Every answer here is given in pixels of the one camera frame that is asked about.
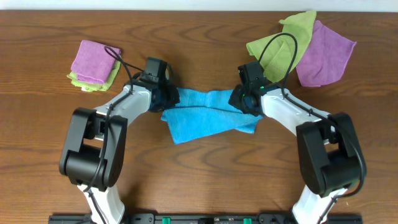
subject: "light green towel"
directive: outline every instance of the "light green towel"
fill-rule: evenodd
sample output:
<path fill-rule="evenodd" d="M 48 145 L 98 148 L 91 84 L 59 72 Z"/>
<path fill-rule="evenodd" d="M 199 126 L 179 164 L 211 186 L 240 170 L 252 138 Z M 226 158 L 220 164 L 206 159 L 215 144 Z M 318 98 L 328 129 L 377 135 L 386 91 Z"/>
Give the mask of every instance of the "light green towel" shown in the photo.
<path fill-rule="evenodd" d="M 310 44 L 313 23 L 315 22 L 316 16 L 316 11 L 308 11 L 294 16 L 289 16 L 285 20 L 282 19 L 279 21 L 279 23 L 284 25 L 282 32 L 292 34 L 297 39 L 297 55 L 292 70 L 303 57 L 304 52 Z M 248 48 L 249 54 L 254 55 L 258 59 L 261 52 L 264 50 L 264 47 L 275 35 L 276 34 L 247 43 L 246 47 Z M 293 39 L 286 35 L 279 36 L 272 41 L 260 62 L 264 68 L 264 76 L 268 80 L 279 82 L 283 79 L 290 62 L 292 61 L 294 48 L 295 45 Z"/>
<path fill-rule="evenodd" d="M 120 61 L 115 61 L 113 68 L 111 70 L 111 73 L 109 74 L 108 79 L 106 80 L 104 85 L 101 84 L 90 84 L 90 83 L 85 83 L 85 82 L 79 82 L 77 80 L 77 74 L 75 72 L 70 72 L 69 75 L 67 75 L 68 78 L 70 78 L 72 80 L 72 84 L 77 86 L 77 87 L 82 87 L 82 89 L 84 89 L 84 91 L 106 91 L 108 90 L 112 83 L 114 78 L 116 77 L 116 75 L 118 74 L 119 68 L 120 68 Z"/>

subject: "wood grain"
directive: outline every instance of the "wood grain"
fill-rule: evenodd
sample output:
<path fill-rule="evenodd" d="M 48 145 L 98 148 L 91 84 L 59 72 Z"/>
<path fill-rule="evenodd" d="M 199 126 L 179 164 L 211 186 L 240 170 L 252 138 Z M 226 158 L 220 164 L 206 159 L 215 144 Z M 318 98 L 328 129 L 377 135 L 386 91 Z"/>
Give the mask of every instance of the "wood grain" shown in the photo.
<path fill-rule="evenodd" d="M 86 213 L 76 187 L 58 171 L 73 110 L 116 96 L 125 71 L 107 92 L 85 93 L 66 75 L 80 41 L 122 48 L 143 67 L 171 63 L 178 85 L 232 89 L 236 68 L 254 60 L 246 43 L 281 31 L 293 12 L 1 11 L 0 223 L 46 223 L 53 213 Z M 363 191 L 333 213 L 361 213 L 365 223 L 398 221 L 398 14 L 320 12 L 317 19 L 358 42 L 337 83 L 288 88 L 321 110 L 352 117 L 368 176 Z M 159 213 L 257 213 L 287 210 L 300 197 L 295 137 L 272 119 L 255 134 L 228 131 L 174 145 L 161 114 L 140 116 L 127 132 L 119 192 L 127 209 Z"/>

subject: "green connector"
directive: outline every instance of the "green connector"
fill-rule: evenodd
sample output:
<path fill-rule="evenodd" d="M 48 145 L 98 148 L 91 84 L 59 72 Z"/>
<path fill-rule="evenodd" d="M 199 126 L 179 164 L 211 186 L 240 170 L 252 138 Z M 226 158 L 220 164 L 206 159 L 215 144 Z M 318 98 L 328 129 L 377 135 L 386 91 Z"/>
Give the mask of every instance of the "green connector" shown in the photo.
<path fill-rule="evenodd" d="M 251 218 L 244 218 L 243 224 L 251 224 Z"/>
<path fill-rule="evenodd" d="M 162 219 L 162 224 L 171 224 L 172 219 L 171 218 L 163 218 Z"/>

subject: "blue cloth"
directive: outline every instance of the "blue cloth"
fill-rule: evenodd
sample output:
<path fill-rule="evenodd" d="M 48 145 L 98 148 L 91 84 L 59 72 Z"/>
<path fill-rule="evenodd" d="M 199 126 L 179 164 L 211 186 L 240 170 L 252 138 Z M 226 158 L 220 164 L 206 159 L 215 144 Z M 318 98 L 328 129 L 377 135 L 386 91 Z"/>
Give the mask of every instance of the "blue cloth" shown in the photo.
<path fill-rule="evenodd" d="M 202 93 L 178 88 L 180 103 L 165 110 L 162 121 L 167 121 L 175 144 L 236 129 L 253 134 L 262 116 L 243 114 L 228 104 L 232 90 Z"/>

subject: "wooden table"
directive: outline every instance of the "wooden table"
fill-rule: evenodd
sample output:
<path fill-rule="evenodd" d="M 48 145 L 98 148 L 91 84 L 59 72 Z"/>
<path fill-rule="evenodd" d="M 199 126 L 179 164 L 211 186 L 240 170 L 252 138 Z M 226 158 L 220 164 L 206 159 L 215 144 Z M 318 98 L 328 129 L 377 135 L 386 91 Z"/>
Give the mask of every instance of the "wooden table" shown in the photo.
<path fill-rule="evenodd" d="M 246 43 L 282 30 L 295 12 L 0 12 L 0 223 L 46 223 L 53 213 L 87 213 L 81 192 L 58 163 L 72 112 L 116 96 L 85 93 L 66 75 L 81 40 L 123 50 L 143 67 L 148 56 L 171 63 L 178 85 L 232 89 L 237 66 L 252 62 Z M 361 213 L 365 223 L 398 221 L 398 14 L 319 12 L 317 19 L 358 42 L 343 79 L 321 88 L 288 88 L 301 100 L 354 122 L 368 176 L 363 191 L 332 213 Z M 228 131 L 174 145 L 160 113 L 145 113 L 127 132 L 119 193 L 130 212 L 257 213 L 298 200 L 296 138 L 273 119 L 255 134 Z"/>

